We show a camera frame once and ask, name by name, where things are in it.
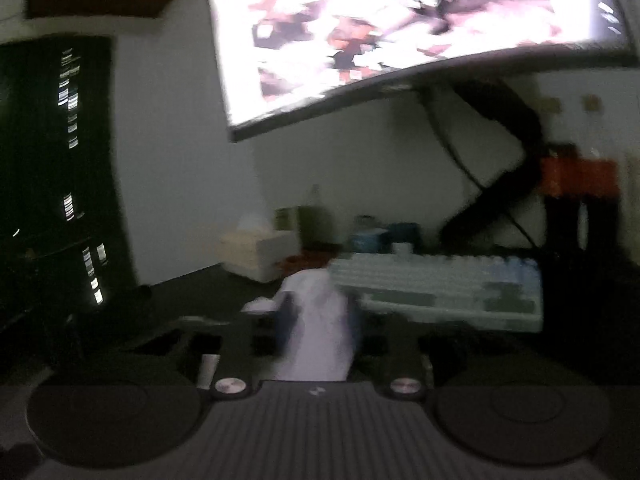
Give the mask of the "white cloth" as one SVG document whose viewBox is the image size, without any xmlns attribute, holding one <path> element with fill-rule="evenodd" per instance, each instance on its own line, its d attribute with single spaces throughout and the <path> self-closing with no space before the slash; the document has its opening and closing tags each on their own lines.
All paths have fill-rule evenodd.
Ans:
<svg viewBox="0 0 640 480">
<path fill-rule="evenodd" d="M 344 382 L 358 341 L 357 315 L 326 269 L 286 278 L 271 298 L 258 297 L 242 312 L 276 322 L 277 355 L 262 358 L 258 377 L 284 382 Z"/>
</svg>

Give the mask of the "red box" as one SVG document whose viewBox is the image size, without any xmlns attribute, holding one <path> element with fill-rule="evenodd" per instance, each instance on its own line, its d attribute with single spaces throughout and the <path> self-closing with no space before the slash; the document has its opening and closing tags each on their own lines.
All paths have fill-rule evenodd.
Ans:
<svg viewBox="0 0 640 480">
<path fill-rule="evenodd" d="M 284 276 L 290 276 L 305 270 L 323 269 L 334 258 L 330 252 L 303 252 L 280 261 L 279 269 Z"/>
</svg>

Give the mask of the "wooden tissue box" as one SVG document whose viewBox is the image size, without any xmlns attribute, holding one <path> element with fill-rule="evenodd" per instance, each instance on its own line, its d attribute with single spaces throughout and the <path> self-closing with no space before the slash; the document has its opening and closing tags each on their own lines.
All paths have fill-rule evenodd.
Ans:
<svg viewBox="0 0 640 480">
<path fill-rule="evenodd" d="M 224 270 L 262 284 L 280 280 L 282 263 L 299 252 L 298 234 L 277 230 L 261 214 L 244 214 L 217 243 L 217 256 Z"/>
</svg>

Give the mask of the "white blue mechanical keyboard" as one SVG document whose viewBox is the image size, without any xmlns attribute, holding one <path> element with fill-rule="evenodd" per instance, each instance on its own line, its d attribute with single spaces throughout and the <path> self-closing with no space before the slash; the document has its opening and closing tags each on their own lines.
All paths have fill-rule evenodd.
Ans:
<svg viewBox="0 0 640 480">
<path fill-rule="evenodd" d="M 530 259 L 352 254 L 333 260 L 328 271 L 363 310 L 477 330 L 538 333 L 542 327 L 540 272 Z"/>
</svg>

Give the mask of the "green paper bag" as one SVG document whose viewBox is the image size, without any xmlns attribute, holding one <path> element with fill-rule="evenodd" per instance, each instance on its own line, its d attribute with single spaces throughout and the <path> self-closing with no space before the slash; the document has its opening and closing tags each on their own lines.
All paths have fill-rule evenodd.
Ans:
<svg viewBox="0 0 640 480">
<path fill-rule="evenodd" d="M 276 209 L 274 226 L 278 231 L 294 232 L 300 248 L 308 252 L 334 242 L 334 221 L 318 184 L 311 185 L 303 203 Z"/>
</svg>

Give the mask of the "dark teal mug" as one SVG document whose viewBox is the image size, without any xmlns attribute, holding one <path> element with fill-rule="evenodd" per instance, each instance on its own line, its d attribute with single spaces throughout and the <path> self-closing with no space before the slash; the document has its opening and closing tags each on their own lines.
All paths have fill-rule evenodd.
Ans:
<svg viewBox="0 0 640 480">
<path fill-rule="evenodd" d="M 424 241 L 421 228 L 414 222 L 396 222 L 387 226 L 390 247 L 395 244 L 409 244 L 414 254 L 424 254 Z"/>
</svg>

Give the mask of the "left cola bottle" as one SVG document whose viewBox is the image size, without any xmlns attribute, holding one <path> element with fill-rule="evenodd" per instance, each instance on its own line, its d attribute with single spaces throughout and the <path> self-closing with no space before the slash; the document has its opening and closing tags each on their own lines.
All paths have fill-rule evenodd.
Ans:
<svg viewBox="0 0 640 480">
<path fill-rule="evenodd" d="M 544 247 L 558 255 L 574 254 L 580 249 L 579 148 L 566 128 L 559 98 L 542 98 L 540 112 L 546 128 L 546 156 L 541 161 L 539 189 L 544 204 Z"/>
</svg>

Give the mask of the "cola bottle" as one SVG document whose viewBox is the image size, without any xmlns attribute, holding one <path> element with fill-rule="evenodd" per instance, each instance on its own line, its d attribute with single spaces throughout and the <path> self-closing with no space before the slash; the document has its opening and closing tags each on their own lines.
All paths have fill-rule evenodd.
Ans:
<svg viewBox="0 0 640 480">
<path fill-rule="evenodd" d="M 604 104 L 593 93 L 581 98 L 585 112 L 582 176 L 587 207 L 587 249 L 598 255 L 616 251 L 620 234 L 620 182 L 615 142 L 604 120 Z"/>
<path fill-rule="evenodd" d="M 574 254 L 580 249 L 579 148 L 566 128 L 559 98 L 542 98 L 540 112 L 546 128 L 546 156 L 541 161 L 539 189 L 544 204 L 544 247 L 558 255 Z"/>
</svg>

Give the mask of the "right cola bottle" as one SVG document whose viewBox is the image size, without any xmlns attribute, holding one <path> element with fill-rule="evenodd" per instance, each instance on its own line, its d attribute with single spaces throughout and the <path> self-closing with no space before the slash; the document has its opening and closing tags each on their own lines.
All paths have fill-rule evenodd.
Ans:
<svg viewBox="0 0 640 480">
<path fill-rule="evenodd" d="M 587 249 L 598 255 L 616 251 L 620 234 L 620 182 L 615 142 L 604 120 L 604 104 L 593 93 L 581 98 L 585 112 L 582 176 L 587 207 Z"/>
</svg>

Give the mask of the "curved computer monitor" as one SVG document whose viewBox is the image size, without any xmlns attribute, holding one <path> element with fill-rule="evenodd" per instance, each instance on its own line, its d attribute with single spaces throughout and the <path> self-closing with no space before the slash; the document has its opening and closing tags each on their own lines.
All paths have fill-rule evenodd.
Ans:
<svg viewBox="0 0 640 480">
<path fill-rule="evenodd" d="M 631 66 L 625 0 L 208 0 L 235 141 L 439 79 Z"/>
</svg>

